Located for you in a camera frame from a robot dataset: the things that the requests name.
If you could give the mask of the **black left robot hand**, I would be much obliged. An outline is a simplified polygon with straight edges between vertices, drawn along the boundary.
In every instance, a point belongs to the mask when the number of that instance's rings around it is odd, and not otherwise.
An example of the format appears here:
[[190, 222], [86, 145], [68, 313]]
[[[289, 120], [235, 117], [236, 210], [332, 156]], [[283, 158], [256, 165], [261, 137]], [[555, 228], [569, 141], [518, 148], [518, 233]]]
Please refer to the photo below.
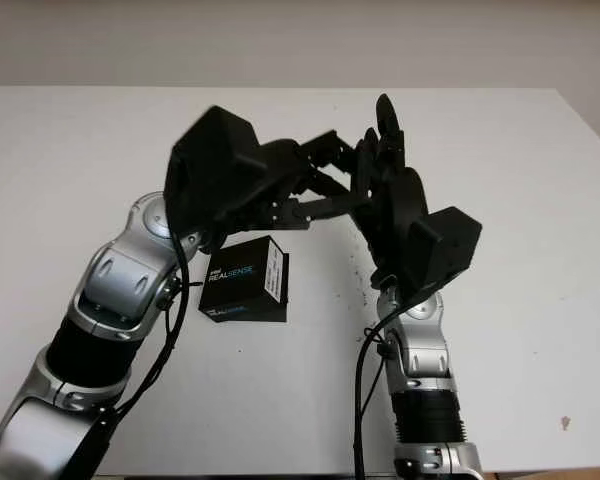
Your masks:
[[371, 203], [373, 154], [353, 148], [330, 130], [306, 143], [290, 139], [262, 146], [272, 169], [240, 206], [205, 234], [201, 250], [211, 254], [228, 236], [253, 230], [306, 230], [316, 220], [355, 212]]

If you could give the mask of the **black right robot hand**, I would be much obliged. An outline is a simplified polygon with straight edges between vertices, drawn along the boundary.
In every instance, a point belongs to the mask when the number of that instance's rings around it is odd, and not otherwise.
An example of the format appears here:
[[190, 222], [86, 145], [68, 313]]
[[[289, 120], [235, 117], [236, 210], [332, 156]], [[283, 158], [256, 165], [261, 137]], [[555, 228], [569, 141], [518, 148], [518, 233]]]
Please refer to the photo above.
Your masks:
[[385, 93], [376, 101], [376, 128], [368, 128], [354, 153], [353, 191], [364, 204], [352, 214], [375, 264], [372, 287], [399, 288], [405, 298], [419, 294], [422, 284], [409, 265], [408, 234], [428, 213], [424, 188], [416, 170], [406, 165], [404, 131]]

